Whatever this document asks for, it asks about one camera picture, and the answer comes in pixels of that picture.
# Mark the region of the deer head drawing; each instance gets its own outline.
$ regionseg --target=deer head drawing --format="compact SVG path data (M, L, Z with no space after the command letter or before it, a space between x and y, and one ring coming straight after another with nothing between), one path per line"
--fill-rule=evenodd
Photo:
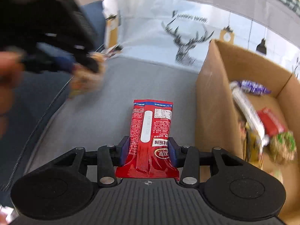
M175 58L176 62L178 64L183 64L183 65L192 65L194 63L194 61L196 60L196 58L190 57L188 55L188 51L190 49L195 48L196 43L201 43L201 42L205 42L205 41L209 40L209 38L212 36L214 31L210 34L210 36L207 36L207 29L202 24L204 31L205 31L204 35L199 39L199 33L197 31L196 37L193 39L190 39L189 42L185 44L181 41L181 35L178 34L178 27L175 30L170 28L170 25L174 22L175 19L173 19L170 23L168 23L167 26L165 26L163 22L161 24L162 24L164 30L168 34L170 34L174 37L174 43L179 47L177 54L176 54L176 58Z

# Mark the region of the gray table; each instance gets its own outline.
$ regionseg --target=gray table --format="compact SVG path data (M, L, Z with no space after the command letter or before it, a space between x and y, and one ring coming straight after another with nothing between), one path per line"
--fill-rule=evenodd
M129 135L134 99L172 101L170 136L194 145L198 74L128 58L107 61L101 90L77 96L53 116L27 170L34 170L77 146L87 151L117 144Z

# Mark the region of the white label on package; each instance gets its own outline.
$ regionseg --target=white label on package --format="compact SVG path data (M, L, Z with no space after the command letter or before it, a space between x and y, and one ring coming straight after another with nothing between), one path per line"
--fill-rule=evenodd
M172 118L172 111L155 108L154 117L156 119L170 119Z
M147 143L151 138L152 111L146 111L144 114L143 127L141 132L141 142Z
M168 146L167 139L153 139L152 146Z

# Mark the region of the black lamp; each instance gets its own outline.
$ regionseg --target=black lamp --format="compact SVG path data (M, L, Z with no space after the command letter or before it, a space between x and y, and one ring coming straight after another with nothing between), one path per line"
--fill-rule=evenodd
M266 48L266 40L265 38L262 38L261 43L256 47L256 50L262 54L267 54L267 48Z

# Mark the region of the snack package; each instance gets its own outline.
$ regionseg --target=snack package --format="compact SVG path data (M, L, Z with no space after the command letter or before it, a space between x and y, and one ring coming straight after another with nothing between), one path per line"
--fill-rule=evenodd
M265 136L265 128L260 118L258 117L254 107L248 100L245 93L239 87L238 82L233 81L230 83L232 98L238 105L239 109L245 116L247 123L252 131L257 133L256 142L260 146L260 153L263 153L263 147L269 143L269 138Z
M250 93L253 95L267 95L271 93L271 91L269 91L263 85L250 80L242 80L237 82L245 93Z
M271 138L269 149L277 163L284 164L295 159L297 148L293 132L279 133Z
M117 177L179 179L168 151L172 108L172 102L134 101L129 153L126 164L117 168Z
M244 141L244 160L259 169L263 169L263 155L257 144L257 133L246 123L247 138Z
M104 46L105 53L118 44L118 27L120 25L119 9L117 0L103 0L103 15L106 20Z
M71 91L69 98L99 89L102 84L105 73L104 61L106 59L101 53L95 52L91 54L99 64L99 72L93 73L81 64L75 64L73 69L73 78L70 81Z
M288 131L288 129L281 124L280 120L274 115L269 108L263 108L257 112L260 120L265 126L265 132L270 137Z

